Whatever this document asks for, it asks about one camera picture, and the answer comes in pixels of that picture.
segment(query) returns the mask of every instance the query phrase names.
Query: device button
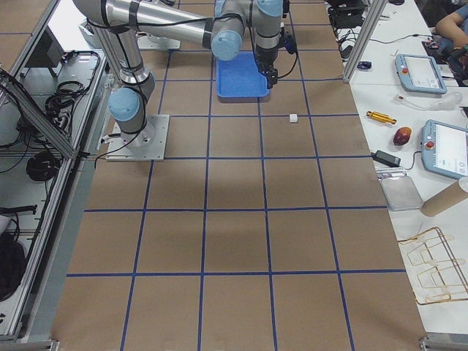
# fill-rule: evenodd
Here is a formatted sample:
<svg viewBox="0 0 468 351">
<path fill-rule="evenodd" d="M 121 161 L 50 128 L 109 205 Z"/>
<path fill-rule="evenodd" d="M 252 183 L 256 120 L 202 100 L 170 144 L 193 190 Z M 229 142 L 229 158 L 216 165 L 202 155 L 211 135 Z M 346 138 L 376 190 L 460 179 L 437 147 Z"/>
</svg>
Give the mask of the device button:
<svg viewBox="0 0 468 351">
<path fill-rule="evenodd" d="M 434 141 L 428 141 L 426 144 L 424 144 L 424 147 L 427 149 L 427 150 L 431 150 L 433 147 L 435 147 L 435 142 Z"/>
</svg>

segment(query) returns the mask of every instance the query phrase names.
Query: power adapter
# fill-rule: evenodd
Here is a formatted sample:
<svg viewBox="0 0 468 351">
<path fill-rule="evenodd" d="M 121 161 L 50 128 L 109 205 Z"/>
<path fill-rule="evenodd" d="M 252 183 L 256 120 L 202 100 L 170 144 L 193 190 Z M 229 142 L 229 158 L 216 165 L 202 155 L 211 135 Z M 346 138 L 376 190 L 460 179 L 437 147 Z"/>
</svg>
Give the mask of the power adapter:
<svg viewBox="0 0 468 351">
<path fill-rule="evenodd" d="M 399 167 L 401 159 L 399 157 L 387 154 L 381 150 L 375 153 L 371 152 L 372 159 L 376 162 L 382 163 L 388 167 Z"/>
</svg>

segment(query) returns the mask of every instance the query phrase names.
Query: brown cylinder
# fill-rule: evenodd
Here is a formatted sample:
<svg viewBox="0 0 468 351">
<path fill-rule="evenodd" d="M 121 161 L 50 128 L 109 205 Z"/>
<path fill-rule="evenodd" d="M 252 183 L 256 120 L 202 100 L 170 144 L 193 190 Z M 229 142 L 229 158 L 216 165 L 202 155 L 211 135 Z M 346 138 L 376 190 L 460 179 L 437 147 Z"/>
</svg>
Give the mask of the brown cylinder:
<svg viewBox="0 0 468 351">
<path fill-rule="evenodd" d="M 467 198 L 468 177 L 463 177 L 425 201 L 421 212 L 433 217 Z"/>
</svg>

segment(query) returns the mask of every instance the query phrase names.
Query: blue and white device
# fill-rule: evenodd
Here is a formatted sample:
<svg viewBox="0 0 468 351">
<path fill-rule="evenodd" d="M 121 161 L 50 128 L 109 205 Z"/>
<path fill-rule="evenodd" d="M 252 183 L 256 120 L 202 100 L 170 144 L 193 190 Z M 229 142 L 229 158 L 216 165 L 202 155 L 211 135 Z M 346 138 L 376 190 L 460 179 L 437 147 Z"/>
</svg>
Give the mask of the blue and white device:
<svg viewBox="0 0 468 351">
<path fill-rule="evenodd" d="M 428 94 L 447 92 L 434 57 L 400 54 L 395 57 L 395 66 L 404 90 Z"/>
<path fill-rule="evenodd" d="M 428 120 L 423 128 L 422 159 L 431 172 L 455 179 L 468 176 L 468 129 Z"/>
</svg>

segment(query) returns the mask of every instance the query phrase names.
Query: black bag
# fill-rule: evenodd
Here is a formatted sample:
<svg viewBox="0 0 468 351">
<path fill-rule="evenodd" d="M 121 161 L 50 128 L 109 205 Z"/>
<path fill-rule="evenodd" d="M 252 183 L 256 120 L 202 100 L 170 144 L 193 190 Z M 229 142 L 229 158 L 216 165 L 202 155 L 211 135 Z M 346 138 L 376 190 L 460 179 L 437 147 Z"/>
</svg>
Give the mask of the black bag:
<svg viewBox="0 0 468 351">
<path fill-rule="evenodd" d="M 21 283 L 26 270 L 23 246 L 9 233 L 0 234 L 0 301 L 8 299 Z"/>
</svg>

